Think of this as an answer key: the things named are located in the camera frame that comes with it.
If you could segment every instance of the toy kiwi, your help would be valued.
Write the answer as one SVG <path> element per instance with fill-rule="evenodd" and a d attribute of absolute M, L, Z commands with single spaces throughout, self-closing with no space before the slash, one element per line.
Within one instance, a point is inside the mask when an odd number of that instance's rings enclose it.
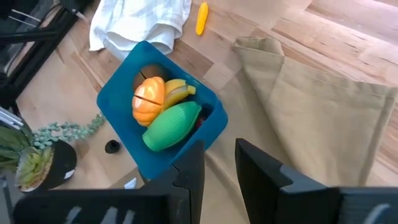
<path fill-rule="evenodd" d="M 192 130 L 200 111 L 201 106 L 194 101 L 174 105 L 156 117 L 142 139 L 155 152 L 173 146 Z"/>
<path fill-rule="evenodd" d="M 141 126 L 148 126 L 163 110 L 165 83 L 160 77 L 147 78 L 132 97 L 132 116 Z"/>
<path fill-rule="evenodd" d="M 135 91 L 138 88 L 138 86 L 140 86 L 144 82 L 145 79 L 153 77 L 160 77 L 165 82 L 169 80 L 167 76 L 167 71 L 164 67 L 157 64 L 147 65 L 143 67 L 134 77 L 134 81 L 132 83 L 132 90 Z"/>

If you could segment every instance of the toy banana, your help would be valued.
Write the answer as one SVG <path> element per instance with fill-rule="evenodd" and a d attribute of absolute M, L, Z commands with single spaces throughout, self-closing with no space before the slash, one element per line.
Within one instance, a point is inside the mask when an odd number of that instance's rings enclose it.
<path fill-rule="evenodd" d="M 187 85 L 185 80 L 173 79 L 169 80 L 165 84 L 165 100 L 163 104 L 163 110 L 167 110 L 171 106 L 175 105 L 179 101 L 186 98 L 189 94 L 194 95 L 196 88 L 191 85 Z"/>
<path fill-rule="evenodd" d="M 209 14 L 209 5 L 203 2 L 199 7 L 198 19 L 197 19 L 197 34 L 201 35 L 205 30 L 207 15 Z"/>

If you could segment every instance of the potted plant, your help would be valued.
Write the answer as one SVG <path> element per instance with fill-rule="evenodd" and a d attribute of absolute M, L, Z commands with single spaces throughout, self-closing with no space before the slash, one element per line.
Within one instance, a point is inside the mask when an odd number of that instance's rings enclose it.
<path fill-rule="evenodd" d="M 67 142 L 91 136 L 104 122 L 104 116 L 97 114 L 86 126 L 52 123 L 36 132 L 26 123 L 20 130 L 0 126 L 0 170 L 15 171 L 15 183 L 22 192 L 58 187 L 76 167 L 76 152 Z"/>

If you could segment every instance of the brown toy fruit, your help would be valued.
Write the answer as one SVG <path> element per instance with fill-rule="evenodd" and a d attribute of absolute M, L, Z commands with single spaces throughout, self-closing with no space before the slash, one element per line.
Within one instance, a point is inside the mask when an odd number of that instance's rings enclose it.
<path fill-rule="evenodd" d="M 169 80 L 167 77 L 167 71 L 164 67 L 156 64 L 147 65 L 143 67 L 134 77 L 132 90 L 135 91 L 138 86 L 144 82 L 145 79 L 153 77 L 160 77 L 163 79 L 164 82 L 167 82 Z"/>

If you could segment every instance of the string of pearls plant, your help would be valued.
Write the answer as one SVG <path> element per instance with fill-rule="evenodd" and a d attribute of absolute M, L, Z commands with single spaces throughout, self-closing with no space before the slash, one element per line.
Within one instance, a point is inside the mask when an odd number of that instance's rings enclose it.
<path fill-rule="evenodd" d="M 37 149 L 45 149 L 58 140 L 71 142 L 86 139 L 94 134 L 105 121 L 106 119 L 102 114 L 97 114 L 90 124 L 84 126 L 68 121 L 63 124 L 54 122 L 33 132 L 33 145 Z"/>

